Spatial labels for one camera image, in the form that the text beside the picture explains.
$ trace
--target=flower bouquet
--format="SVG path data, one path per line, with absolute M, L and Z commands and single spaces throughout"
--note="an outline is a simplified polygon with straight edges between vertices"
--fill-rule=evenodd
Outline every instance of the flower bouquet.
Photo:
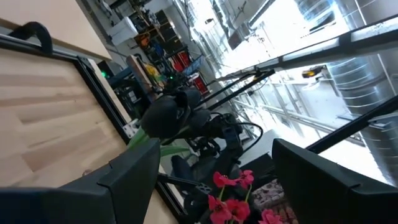
M 208 204 L 210 209 L 210 220 L 213 224 L 229 224 L 229 223 L 244 223 L 250 215 L 250 207 L 248 198 L 251 193 L 252 183 L 254 177 L 251 170 L 245 170 L 240 173 L 239 178 L 231 180 L 219 172 L 213 175 L 213 182 L 221 189 L 217 198 L 212 195 L 208 196 Z M 222 201 L 224 190 L 227 186 L 240 185 L 242 188 L 248 190 L 246 198 L 243 201 L 230 198 Z M 280 216 L 274 215 L 272 210 L 264 210 L 262 213 L 262 220 L 259 224 L 282 224 Z

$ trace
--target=pink flower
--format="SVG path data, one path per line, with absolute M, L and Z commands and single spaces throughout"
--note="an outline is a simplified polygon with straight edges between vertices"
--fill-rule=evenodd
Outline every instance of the pink flower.
M 261 213 L 262 221 L 259 224 L 282 224 L 279 215 L 274 215 L 274 211 L 271 209 L 265 209 Z
M 218 198 L 209 195 L 209 209 L 212 211 L 210 220 L 213 224 L 224 224 L 232 218 L 231 212 L 228 210 L 226 204 Z
M 252 175 L 253 171 L 245 170 L 241 171 L 241 176 L 237 180 L 244 189 L 247 189 L 249 185 L 251 185 L 254 181 L 254 177 Z
M 215 172 L 213 174 L 213 182 L 216 184 L 218 188 L 223 188 L 226 185 L 235 186 L 236 181 L 230 180 L 225 175 L 221 175 L 219 172 Z
M 228 210 L 232 214 L 232 219 L 238 222 L 243 222 L 250 215 L 250 208 L 247 202 L 240 202 L 236 199 L 229 199 L 226 202 Z

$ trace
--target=wooden table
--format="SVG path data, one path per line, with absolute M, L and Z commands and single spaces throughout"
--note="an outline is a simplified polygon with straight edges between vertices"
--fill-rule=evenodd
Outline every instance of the wooden table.
M 1 3 L 0 26 L 13 29 L 37 21 L 56 44 L 110 59 L 75 1 Z M 128 121 L 100 70 L 90 63 Z M 0 186 L 59 187 L 126 149 L 72 64 L 0 49 L 0 67 Z M 154 191 L 145 223 L 176 222 Z

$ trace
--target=red flower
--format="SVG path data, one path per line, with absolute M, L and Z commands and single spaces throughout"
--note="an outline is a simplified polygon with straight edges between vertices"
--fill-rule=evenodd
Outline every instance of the red flower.
M 213 175 L 213 182 L 216 184 L 218 188 L 223 188 L 226 185 L 235 186 L 236 181 L 230 180 L 226 176 L 221 175 L 219 172 L 215 172 Z
M 232 214 L 232 219 L 238 222 L 243 222 L 250 215 L 250 208 L 247 202 L 240 202 L 236 199 L 229 199 L 226 202 L 228 210 Z
M 225 221 L 230 220 L 232 217 L 232 214 L 228 210 L 226 204 L 218 198 L 215 199 L 211 195 L 209 195 L 209 209 L 212 211 L 210 220 L 214 224 L 224 224 Z
M 238 179 L 238 182 L 241 184 L 241 186 L 244 189 L 247 189 L 249 187 L 249 185 L 251 185 L 254 181 L 254 177 L 252 175 L 253 171 L 251 170 L 245 170 L 245 171 L 241 171 L 241 176 Z
M 261 213 L 262 221 L 259 224 L 282 224 L 280 216 L 274 215 L 274 211 L 271 209 L 265 209 Z

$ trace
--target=cylindrical metal tank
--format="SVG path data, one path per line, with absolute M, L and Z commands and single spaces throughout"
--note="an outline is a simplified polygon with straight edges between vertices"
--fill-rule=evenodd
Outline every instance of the cylindrical metal tank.
M 359 12 L 357 0 L 295 0 L 303 17 L 316 25 L 324 20 L 328 12 L 342 15 L 349 29 L 364 25 L 367 13 Z M 355 117 L 365 114 L 394 96 L 386 67 L 381 57 L 371 55 L 348 60 L 330 62 L 328 69 L 337 89 Z M 366 128 L 361 131 L 383 176 L 391 184 L 398 184 L 398 121 L 391 121 L 384 130 Z

